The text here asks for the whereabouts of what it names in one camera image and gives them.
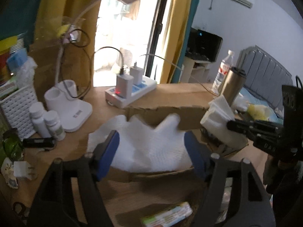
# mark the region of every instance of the storage basket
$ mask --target storage basket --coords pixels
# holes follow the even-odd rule
[[[18,129],[18,136],[21,140],[35,134],[28,109],[37,101],[35,89],[31,85],[17,90],[0,101],[7,121],[12,128]]]

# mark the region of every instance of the stainless steel thermos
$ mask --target stainless steel thermos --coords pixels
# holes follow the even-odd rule
[[[223,95],[229,104],[232,105],[246,81],[246,74],[243,69],[231,67],[219,87],[220,95]]]

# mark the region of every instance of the green glass bottle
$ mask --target green glass bottle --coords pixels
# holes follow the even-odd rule
[[[7,157],[5,152],[4,152],[4,149],[3,149],[3,146],[2,146],[2,142],[0,143],[0,166],[3,164],[3,161],[4,159]]]
[[[3,134],[3,150],[6,156],[12,161],[22,161],[24,159],[24,147],[18,137],[16,128],[10,129]]]

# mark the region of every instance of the white towel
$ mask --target white towel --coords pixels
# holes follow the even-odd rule
[[[136,116],[127,122],[124,115],[118,115],[89,134],[87,151],[92,152],[111,130],[117,130],[120,144],[111,166],[132,173],[189,169],[191,160],[184,146],[185,132],[178,130],[179,121],[177,114],[170,114],[152,128]]]
[[[226,128],[227,122],[235,119],[225,97],[220,95],[211,101],[209,105],[210,107],[201,119],[200,124],[228,147],[234,149],[244,148],[248,143],[246,136]]]

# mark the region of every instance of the white cable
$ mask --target white cable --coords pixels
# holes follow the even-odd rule
[[[155,54],[142,54],[142,55],[140,55],[139,57],[144,56],[144,55],[158,57],[158,58],[160,58],[160,59],[162,59],[162,60],[164,60],[164,61],[170,63],[172,66],[174,66],[175,68],[177,68],[177,69],[179,69],[181,72],[183,72],[183,70],[181,69],[181,67],[175,65],[174,63],[172,63],[172,62],[168,61],[167,59],[164,59],[164,58],[162,58],[162,57],[160,57],[160,56],[158,56],[158,55],[155,55]],[[195,80],[197,83],[199,83],[204,89],[206,89],[207,92],[209,92],[210,94],[212,94],[212,95],[214,95],[214,96],[217,96],[215,93],[209,91],[202,83],[200,83],[200,82],[199,82],[197,79],[195,79],[193,76],[190,76],[190,78],[192,78],[192,79]]]
[[[73,20],[72,23],[70,23],[68,29],[66,30],[64,37],[61,41],[60,44],[60,48],[59,48],[59,52],[58,52],[58,57],[57,57],[57,61],[56,61],[56,72],[55,72],[55,86],[59,83],[59,73],[60,73],[60,63],[61,63],[61,58],[63,56],[63,42],[64,39],[68,38],[69,36],[69,29],[71,28],[72,25],[75,25],[77,23],[77,21],[87,12],[89,11],[91,8],[93,8],[94,6],[96,6],[96,3],[99,2],[100,0],[93,0],[91,3],[89,3],[89,5],[87,5],[82,11],[81,13],[79,13],[78,16],[76,16]]]

